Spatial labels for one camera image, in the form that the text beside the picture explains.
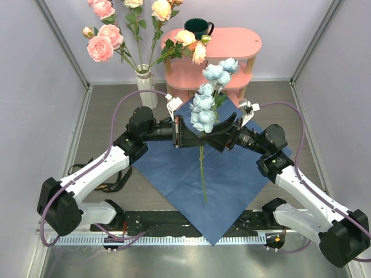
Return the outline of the blue wrapping paper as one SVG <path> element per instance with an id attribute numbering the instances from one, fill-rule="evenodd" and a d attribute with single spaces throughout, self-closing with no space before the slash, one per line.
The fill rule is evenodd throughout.
<path id="1" fill-rule="evenodd" d="M 257 168 L 260 155 L 235 146 L 222 153 L 210 146 L 174 148 L 170 141 L 148 142 L 134 167 L 215 245 L 269 180 Z"/>

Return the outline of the black ribbon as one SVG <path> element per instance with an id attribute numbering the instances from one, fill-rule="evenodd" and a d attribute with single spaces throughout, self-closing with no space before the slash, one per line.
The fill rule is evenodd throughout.
<path id="1" fill-rule="evenodd" d="M 85 164 L 82 164 L 82 163 L 73 164 L 68 169 L 67 174 L 70 175 L 72 173 L 75 173 L 75 170 L 74 170 L 75 168 L 81 169 L 81 168 L 85 167 L 87 164 L 89 164 L 91 162 L 93 162 L 93 158 L 91 158 Z M 129 168 L 128 168 L 128 170 L 125 174 L 123 173 L 122 170 L 120 170 L 119 172 L 117 172 L 117 179 L 116 179 L 115 182 L 104 181 L 103 183 L 101 183 L 97 187 L 95 187 L 94 191 L 101 191 L 101 192 L 104 192 L 104 193 L 119 192 L 125 186 L 125 184 L 129 180 L 129 178 L 131 177 L 132 171 L 133 171 L 132 166 L 129 166 Z"/>

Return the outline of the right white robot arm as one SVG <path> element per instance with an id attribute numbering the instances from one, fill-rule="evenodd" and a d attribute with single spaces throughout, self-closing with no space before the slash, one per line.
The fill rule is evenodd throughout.
<path id="1" fill-rule="evenodd" d="M 268 126 L 256 133 L 242 125 L 232 114 L 219 123 L 202 141 L 223 152 L 236 145 L 259 153 L 259 172 L 272 183 L 290 193 L 307 211 L 295 209 L 279 198 L 266 204 L 262 213 L 264 226 L 278 225 L 293 229 L 316 244 L 334 266 L 344 267 L 370 247 L 368 217 L 361 210 L 351 211 L 320 190 L 285 155 L 286 135 L 279 125 Z"/>

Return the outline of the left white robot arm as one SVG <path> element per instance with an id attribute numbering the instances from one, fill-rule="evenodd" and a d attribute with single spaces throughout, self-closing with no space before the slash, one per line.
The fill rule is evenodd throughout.
<path id="1" fill-rule="evenodd" d="M 42 223 L 50 225 L 59 236 L 69 235 L 84 225 L 99 224 L 109 231 L 119 230 L 125 217 L 119 205 L 112 200 L 85 203 L 84 199 L 112 175 L 138 161 L 147 152 L 149 141 L 171 141 L 175 148 L 203 145 L 181 115 L 172 122 L 158 123 L 149 107 L 139 107 L 126 131 L 101 156 L 59 181 L 50 177 L 43 183 L 37 207 Z"/>

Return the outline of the artificial flower bunch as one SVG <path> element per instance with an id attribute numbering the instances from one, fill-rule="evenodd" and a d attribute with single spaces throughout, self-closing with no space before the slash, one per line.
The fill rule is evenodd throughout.
<path id="1" fill-rule="evenodd" d="M 201 137 L 211 133 L 214 124 L 218 122 L 216 109 L 227 99 L 227 94 L 222 90 L 229 84 L 238 68 L 238 60 L 230 57 L 217 65 L 209 64 L 202 70 L 202 75 L 208 82 L 200 85 L 190 104 L 190 123 L 200 132 Z"/>

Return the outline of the green leafy flower stem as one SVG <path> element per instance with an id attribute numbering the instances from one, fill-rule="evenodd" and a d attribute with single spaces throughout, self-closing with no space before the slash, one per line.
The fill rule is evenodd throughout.
<path id="1" fill-rule="evenodd" d="M 144 69 L 143 65 L 143 58 L 141 55 L 140 49 L 140 41 L 142 41 L 142 37 L 140 36 L 140 30 L 146 28 L 146 22 L 141 19 L 141 14 L 143 12 L 143 1 L 122 1 L 124 7 L 128 9 L 128 14 L 125 16 L 126 19 L 126 27 L 132 33 L 134 41 L 137 44 L 138 54 L 139 54 L 139 64 L 134 61 L 130 50 L 124 43 L 121 47 L 121 54 L 123 55 L 122 60 L 125 60 L 129 63 L 129 65 L 135 68 L 135 71 L 138 74 L 146 74 L 148 72 L 147 69 Z"/>

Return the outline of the pink peony flower stem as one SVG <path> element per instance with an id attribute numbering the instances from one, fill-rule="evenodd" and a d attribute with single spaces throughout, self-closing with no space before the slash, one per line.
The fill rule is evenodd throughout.
<path id="1" fill-rule="evenodd" d="M 93 61 L 106 63 L 116 53 L 120 56 L 121 62 L 128 63 L 135 72 L 139 71 L 117 25 L 103 24 L 99 29 L 85 26 L 82 35 L 88 40 L 86 49 Z"/>

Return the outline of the pink rose flower stem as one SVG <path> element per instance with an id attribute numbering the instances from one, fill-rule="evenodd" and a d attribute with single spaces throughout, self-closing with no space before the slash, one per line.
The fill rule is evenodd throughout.
<path id="1" fill-rule="evenodd" d="M 115 24 L 118 26 L 117 15 L 111 1 L 88 1 L 88 6 L 92 8 L 103 24 Z"/>

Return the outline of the peach spray rose stem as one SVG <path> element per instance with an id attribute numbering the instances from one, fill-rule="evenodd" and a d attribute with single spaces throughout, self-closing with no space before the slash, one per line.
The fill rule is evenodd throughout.
<path id="1" fill-rule="evenodd" d="M 182 57 L 189 57 L 193 64 L 200 65 L 206 60 L 206 46 L 210 41 L 210 35 L 201 35 L 201 39 L 197 40 L 192 32 L 181 30 L 173 39 L 167 39 L 163 43 L 160 56 L 150 61 L 149 68 L 164 63 L 167 59 Z"/>

